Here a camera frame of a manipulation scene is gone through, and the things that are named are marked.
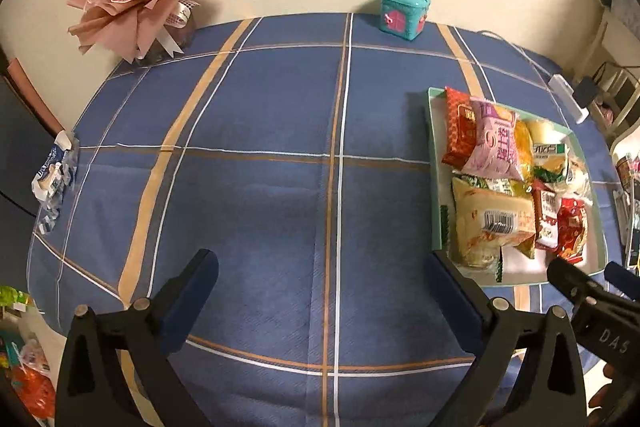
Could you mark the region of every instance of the blue and white package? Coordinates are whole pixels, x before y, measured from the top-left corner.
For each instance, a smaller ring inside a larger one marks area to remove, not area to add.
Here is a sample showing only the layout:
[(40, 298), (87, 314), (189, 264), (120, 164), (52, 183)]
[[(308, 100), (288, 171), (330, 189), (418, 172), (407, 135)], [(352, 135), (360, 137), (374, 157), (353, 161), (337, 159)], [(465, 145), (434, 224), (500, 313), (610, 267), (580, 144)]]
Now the blue and white package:
[(78, 140), (73, 133), (60, 131), (47, 160), (31, 182), (33, 195), (44, 210), (38, 222), (40, 233), (53, 230), (60, 215), (65, 189), (73, 188), (78, 165), (78, 146)]

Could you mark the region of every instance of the power strip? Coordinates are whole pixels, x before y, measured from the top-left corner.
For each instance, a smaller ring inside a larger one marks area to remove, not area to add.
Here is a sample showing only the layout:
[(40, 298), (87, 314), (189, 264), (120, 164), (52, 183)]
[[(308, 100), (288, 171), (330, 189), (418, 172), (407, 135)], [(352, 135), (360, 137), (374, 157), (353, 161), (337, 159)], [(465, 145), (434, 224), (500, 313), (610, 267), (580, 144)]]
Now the power strip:
[(562, 100), (562, 104), (574, 117), (576, 123), (582, 123), (588, 116), (589, 111), (580, 107), (574, 99), (574, 88), (559, 73), (556, 73), (549, 80), (550, 89)]

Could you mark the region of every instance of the screw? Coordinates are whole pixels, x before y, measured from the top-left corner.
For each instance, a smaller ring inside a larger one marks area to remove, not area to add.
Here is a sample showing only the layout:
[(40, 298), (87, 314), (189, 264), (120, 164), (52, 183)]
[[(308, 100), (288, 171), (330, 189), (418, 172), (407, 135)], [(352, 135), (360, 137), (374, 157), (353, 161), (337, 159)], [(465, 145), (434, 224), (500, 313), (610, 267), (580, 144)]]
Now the screw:
[(133, 308), (139, 312), (146, 310), (147, 308), (149, 308), (149, 305), (151, 304), (151, 302), (149, 301), (149, 299), (147, 299), (146, 297), (137, 299), (134, 303), (133, 303)]
[(564, 311), (564, 308), (560, 306), (552, 306), (551, 311), (559, 319), (564, 319), (566, 317), (566, 311)]
[(76, 311), (74, 312), (74, 315), (76, 317), (84, 317), (88, 311), (89, 311), (89, 306), (87, 306), (86, 304), (80, 304), (76, 307)]
[(503, 299), (502, 297), (496, 297), (492, 300), (494, 308), (500, 310), (501, 312), (509, 309), (509, 301), (507, 299)]

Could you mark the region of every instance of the black cable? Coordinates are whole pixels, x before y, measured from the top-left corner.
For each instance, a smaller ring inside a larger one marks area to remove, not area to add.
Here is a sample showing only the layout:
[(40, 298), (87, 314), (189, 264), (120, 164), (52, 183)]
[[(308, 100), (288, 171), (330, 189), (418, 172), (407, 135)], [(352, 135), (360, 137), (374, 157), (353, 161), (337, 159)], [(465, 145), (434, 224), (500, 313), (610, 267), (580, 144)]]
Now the black cable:
[(31, 217), (33, 217), (33, 219), (35, 219), (36, 215), (33, 214), (32, 212), (29, 212), (26, 208), (24, 208), (20, 203), (16, 203), (14, 200), (12, 200), (9, 196), (7, 196), (4, 192), (2, 192), (2, 190), (0, 190), (0, 196), (2, 196), (5, 200), (9, 201), (10, 203), (13, 203), (15, 206), (17, 206), (18, 208), (20, 208), (20, 210), (25, 211), (27, 214), (29, 214)]

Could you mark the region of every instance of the human hand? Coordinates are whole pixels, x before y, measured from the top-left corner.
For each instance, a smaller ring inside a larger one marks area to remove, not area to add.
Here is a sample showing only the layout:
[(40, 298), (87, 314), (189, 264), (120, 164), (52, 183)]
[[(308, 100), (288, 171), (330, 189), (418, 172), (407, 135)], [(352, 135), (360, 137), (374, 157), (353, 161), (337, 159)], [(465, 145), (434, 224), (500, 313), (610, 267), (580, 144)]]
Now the human hand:
[[(610, 365), (610, 363), (607, 363), (607, 365), (605, 365), (604, 369), (602, 370), (602, 374), (606, 378), (613, 378), (614, 376), (613, 366)], [(589, 400), (589, 407), (591, 408), (597, 407), (598, 409), (592, 411), (589, 417), (587, 418), (587, 427), (596, 427), (600, 422), (600, 420), (602, 419), (602, 409), (600, 408), (604, 403), (604, 400), (607, 396), (607, 392), (609, 391), (610, 387), (611, 387), (610, 383), (603, 385), (600, 388), (600, 390), (596, 394), (594, 394)]]

